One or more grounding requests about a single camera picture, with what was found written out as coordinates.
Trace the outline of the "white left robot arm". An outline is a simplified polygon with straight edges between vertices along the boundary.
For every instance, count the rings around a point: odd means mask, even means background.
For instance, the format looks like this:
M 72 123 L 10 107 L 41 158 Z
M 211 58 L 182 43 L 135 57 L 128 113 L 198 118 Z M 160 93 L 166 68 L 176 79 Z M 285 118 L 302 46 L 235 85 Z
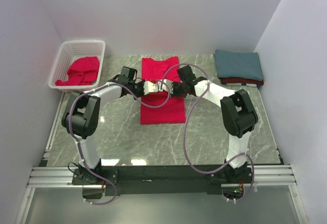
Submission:
M 144 80 L 137 80 L 137 70 L 124 66 L 120 74 L 104 85 L 89 91 L 73 91 L 67 102 L 61 124 L 72 136 L 79 154 L 76 176 L 90 184 L 102 179 L 101 159 L 95 147 L 94 133 L 103 106 L 127 94 L 144 95 Z

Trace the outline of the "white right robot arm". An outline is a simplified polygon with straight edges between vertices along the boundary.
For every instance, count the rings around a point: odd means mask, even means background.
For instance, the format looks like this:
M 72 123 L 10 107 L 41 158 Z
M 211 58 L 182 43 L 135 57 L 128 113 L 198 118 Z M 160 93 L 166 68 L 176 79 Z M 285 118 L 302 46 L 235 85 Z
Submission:
M 182 143 L 184 156 L 195 172 L 212 175 L 224 170 L 226 180 L 235 183 L 242 177 L 248 161 L 252 161 L 247 153 L 248 143 L 249 137 L 259 120 L 258 115 L 246 90 L 234 91 L 223 88 L 212 83 L 206 73 L 204 77 L 196 77 L 192 67 L 204 71 L 195 64 L 182 63 L 177 69 L 181 82 L 173 83 L 173 95 L 186 96 L 190 94 L 197 98 L 186 114 Z M 225 163 L 211 171 L 203 171 L 193 165 L 186 150 L 186 132 L 189 119 L 194 107 L 202 98 L 221 108 L 223 125 L 229 134 Z

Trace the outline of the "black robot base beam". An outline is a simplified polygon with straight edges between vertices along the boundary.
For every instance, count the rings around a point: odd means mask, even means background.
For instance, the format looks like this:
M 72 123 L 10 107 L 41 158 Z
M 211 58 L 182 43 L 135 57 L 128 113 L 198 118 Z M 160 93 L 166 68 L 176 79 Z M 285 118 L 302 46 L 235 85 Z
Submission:
M 247 165 L 241 169 L 225 167 L 217 173 L 203 175 L 188 165 L 171 166 L 102 166 L 97 173 L 111 181 L 88 173 L 82 167 L 74 170 L 72 185 L 83 187 L 83 196 L 100 198 L 96 186 L 105 196 L 114 194 L 160 194 L 160 193 L 207 193 L 222 194 L 224 184 L 249 184 L 252 169 Z

